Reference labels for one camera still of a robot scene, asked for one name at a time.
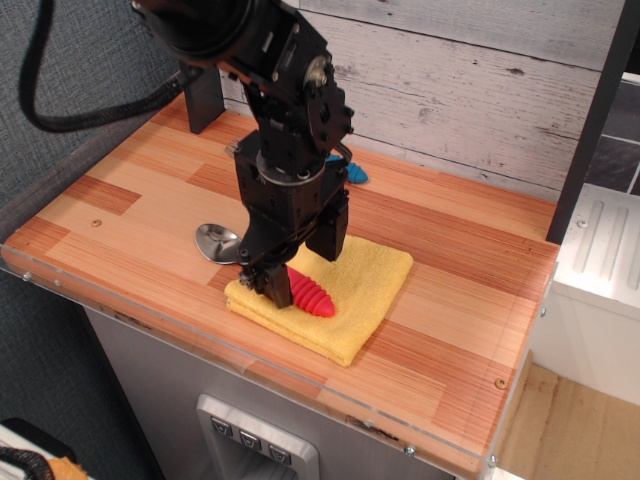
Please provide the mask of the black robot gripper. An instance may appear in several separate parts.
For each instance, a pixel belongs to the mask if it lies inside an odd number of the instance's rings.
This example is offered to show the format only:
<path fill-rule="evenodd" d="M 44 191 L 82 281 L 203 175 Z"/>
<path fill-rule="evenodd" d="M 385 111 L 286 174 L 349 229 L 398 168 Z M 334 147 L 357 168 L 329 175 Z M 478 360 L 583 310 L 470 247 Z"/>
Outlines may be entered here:
<path fill-rule="evenodd" d="M 289 180 L 266 163 L 257 132 L 239 142 L 234 158 L 241 202 L 249 214 L 236 254 L 241 284 L 279 309 L 289 307 L 293 294 L 286 263 L 299 247 L 305 245 L 330 262 L 342 252 L 349 218 L 349 160 L 322 160 L 309 178 Z"/>

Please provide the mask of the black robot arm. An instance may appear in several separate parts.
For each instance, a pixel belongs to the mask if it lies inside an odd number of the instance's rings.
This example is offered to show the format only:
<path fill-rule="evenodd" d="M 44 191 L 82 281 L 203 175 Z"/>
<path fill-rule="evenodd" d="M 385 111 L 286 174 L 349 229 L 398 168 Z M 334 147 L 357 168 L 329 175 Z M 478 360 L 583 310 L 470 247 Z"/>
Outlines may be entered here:
<path fill-rule="evenodd" d="M 138 1 L 170 54 L 243 85 L 257 128 L 235 150 L 249 226 L 236 255 L 241 282 L 280 308 L 293 295 L 286 265 L 300 246 L 333 261 L 348 226 L 344 138 L 353 111 L 326 40 L 280 1 Z"/>

